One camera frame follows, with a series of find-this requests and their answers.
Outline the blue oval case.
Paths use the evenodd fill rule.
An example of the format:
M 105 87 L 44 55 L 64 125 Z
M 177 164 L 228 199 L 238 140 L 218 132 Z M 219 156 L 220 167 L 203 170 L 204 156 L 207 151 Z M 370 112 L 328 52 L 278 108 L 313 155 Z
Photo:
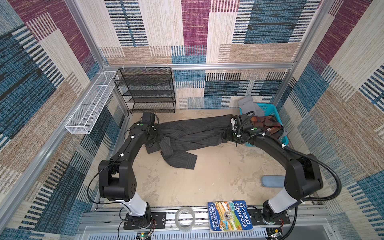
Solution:
M 261 183 L 266 188 L 283 188 L 284 187 L 284 176 L 262 176 Z

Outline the plaid red brown shirt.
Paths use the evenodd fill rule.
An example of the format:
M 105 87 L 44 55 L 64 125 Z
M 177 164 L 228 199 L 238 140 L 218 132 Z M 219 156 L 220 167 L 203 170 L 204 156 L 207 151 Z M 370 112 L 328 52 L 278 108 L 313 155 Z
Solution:
M 283 125 L 274 116 L 252 117 L 253 127 L 262 132 L 269 132 L 275 139 L 280 139 L 284 134 Z

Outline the dark grey pinstripe shirt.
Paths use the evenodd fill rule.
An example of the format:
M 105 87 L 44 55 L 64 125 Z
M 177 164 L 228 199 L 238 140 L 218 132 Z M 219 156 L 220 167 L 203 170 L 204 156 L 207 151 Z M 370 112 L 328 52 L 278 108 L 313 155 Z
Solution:
M 189 151 L 226 143 L 233 117 L 228 114 L 162 123 L 156 127 L 156 136 L 145 143 L 147 153 L 160 151 L 168 165 L 193 170 L 198 156 Z

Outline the light grey shirt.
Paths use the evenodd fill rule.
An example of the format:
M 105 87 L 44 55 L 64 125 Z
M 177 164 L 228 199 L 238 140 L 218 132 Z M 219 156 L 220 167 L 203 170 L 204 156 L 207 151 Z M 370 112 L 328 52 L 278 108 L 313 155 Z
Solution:
M 240 99 L 238 105 L 242 109 L 243 114 L 254 112 L 256 117 L 265 116 L 264 110 L 257 103 L 254 103 L 252 96 L 246 96 Z

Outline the clear tape roll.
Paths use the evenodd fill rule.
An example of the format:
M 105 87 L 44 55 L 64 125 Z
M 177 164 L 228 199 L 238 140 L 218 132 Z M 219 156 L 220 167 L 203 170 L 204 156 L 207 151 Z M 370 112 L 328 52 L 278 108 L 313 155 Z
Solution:
M 190 232 L 196 222 L 196 215 L 192 208 L 181 207 L 175 214 L 175 225 L 182 232 Z

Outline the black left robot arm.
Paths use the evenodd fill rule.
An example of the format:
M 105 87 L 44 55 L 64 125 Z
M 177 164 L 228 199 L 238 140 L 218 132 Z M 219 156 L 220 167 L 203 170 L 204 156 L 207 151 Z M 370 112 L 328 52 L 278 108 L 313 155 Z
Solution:
M 99 164 L 100 196 L 121 203 L 134 218 L 151 219 L 149 204 L 136 193 L 138 185 L 133 163 L 141 147 L 156 138 L 157 120 L 154 113 L 144 112 L 141 120 L 130 127 L 121 148 L 109 160 Z

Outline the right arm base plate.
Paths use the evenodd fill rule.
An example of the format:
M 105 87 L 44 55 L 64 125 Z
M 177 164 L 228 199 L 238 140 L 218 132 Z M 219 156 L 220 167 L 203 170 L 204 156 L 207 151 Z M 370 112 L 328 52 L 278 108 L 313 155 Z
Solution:
M 264 210 L 255 206 L 248 206 L 247 211 L 251 217 L 253 226 L 289 225 L 291 220 L 286 211 L 274 213 L 272 210 Z

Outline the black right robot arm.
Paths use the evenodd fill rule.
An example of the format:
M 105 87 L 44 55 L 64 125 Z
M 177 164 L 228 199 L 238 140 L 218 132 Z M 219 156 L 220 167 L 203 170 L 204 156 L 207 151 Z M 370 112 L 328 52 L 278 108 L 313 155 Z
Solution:
M 324 184 L 318 163 L 307 155 L 295 154 L 269 132 L 257 130 L 247 115 L 234 116 L 230 120 L 231 130 L 227 140 L 249 143 L 273 157 L 286 170 L 283 189 L 263 204 L 262 216 L 266 224 L 274 224 L 279 218 L 301 202 L 305 197 L 320 190 Z

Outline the treehouse paperback book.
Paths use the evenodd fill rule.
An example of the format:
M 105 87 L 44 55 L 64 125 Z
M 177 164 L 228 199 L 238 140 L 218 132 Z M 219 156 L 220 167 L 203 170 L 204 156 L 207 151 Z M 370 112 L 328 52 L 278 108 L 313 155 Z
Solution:
M 253 230 L 251 216 L 244 200 L 208 202 L 207 207 L 211 233 Z

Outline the teal plastic laundry basket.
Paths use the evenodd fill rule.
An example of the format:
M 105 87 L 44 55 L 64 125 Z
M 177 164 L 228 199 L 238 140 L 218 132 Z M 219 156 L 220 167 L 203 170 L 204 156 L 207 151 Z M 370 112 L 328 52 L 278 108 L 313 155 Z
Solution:
M 239 143 L 253 146 L 246 140 L 256 133 L 269 133 L 274 139 L 283 144 L 288 144 L 286 130 L 278 115 L 277 108 L 272 104 L 244 102 L 240 103 L 241 115 L 239 116 L 240 130 L 236 131 Z

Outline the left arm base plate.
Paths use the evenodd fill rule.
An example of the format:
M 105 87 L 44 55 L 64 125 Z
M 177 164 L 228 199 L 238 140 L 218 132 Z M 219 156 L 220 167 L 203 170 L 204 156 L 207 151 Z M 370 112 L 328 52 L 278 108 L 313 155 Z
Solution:
M 124 221 L 124 230 L 149 230 L 153 226 L 155 229 L 164 229 L 166 225 L 166 212 L 154 212 L 142 217 L 133 217 L 126 214 Z

